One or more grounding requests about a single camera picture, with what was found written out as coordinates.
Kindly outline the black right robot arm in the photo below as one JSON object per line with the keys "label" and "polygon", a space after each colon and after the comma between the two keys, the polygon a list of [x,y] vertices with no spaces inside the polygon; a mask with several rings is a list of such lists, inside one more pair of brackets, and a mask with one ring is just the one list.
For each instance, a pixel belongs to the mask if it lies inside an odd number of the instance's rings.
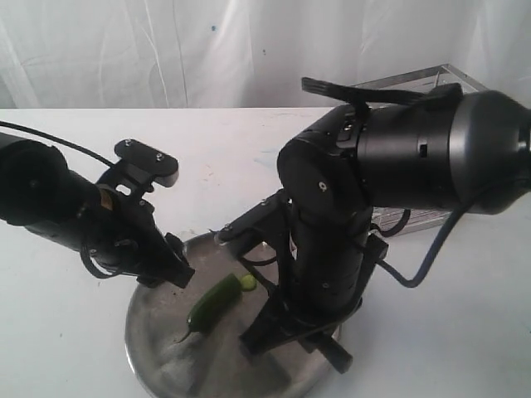
{"label": "black right robot arm", "polygon": [[[250,211],[247,230],[275,251],[278,281],[263,281],[268,299],[241,342],[254,356],[298,342],[345,372],[351,355],[332,335],[376,267],[413,289],[465,213],[495,215],[529,192],[530,111],[458,84],[419,93],[304,78],[302,88],[340,106],[280,150],[281,188]],[[385,260],[377,207],[450,215],[411,278]]]}

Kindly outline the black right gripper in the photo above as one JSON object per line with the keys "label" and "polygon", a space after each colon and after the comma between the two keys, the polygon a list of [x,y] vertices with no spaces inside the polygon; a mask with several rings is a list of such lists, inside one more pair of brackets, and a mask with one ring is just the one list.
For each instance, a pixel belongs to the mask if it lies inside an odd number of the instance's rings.
{"label": "black right gripper", "polygon": [[[261,279],[268,299],[240,335],[240,342],[248,354],[259,356],[315,332],[306,340],[336,372],[344,374],[353,356],[334,333],[361,305],[387,244],[369,233],[370,206],[338,212],[323,206],[307,209],[287,199],[287,236],[275,248],[269,245],[275,251],[278,282]],[[240,262],[256,271],[259,262],[246,258],[251,250],[240,254]]]}

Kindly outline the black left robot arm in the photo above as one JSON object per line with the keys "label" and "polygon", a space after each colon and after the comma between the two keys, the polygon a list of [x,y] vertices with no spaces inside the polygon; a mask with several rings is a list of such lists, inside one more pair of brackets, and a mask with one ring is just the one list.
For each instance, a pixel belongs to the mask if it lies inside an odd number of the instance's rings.
{"label": "black left robot arm", "polygon": [[97,279],[186,287],[194,270],[183,242],[160,232],[144,199],[155,184],[175,184],[178,160],[136,140],[120,141],[114,152],[119,161],[90,182],[57,148],[2,134],[2,221],[77,252]]}

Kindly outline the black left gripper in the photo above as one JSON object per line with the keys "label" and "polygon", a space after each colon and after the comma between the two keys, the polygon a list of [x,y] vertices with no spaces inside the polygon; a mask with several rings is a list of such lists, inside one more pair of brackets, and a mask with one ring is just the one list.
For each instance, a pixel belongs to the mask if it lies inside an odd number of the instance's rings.
{"label": "black left gripper", "polygon": [[184,242],[163,235],[154,207],[144,199],[156,182],[139,183],[120,165],[110,167],[97,182],[74,174],[82,198],[76,213],[76,249],[95,277],[134,276],[141,284],[168,282],[186,288],[195,270],[186,258]]}

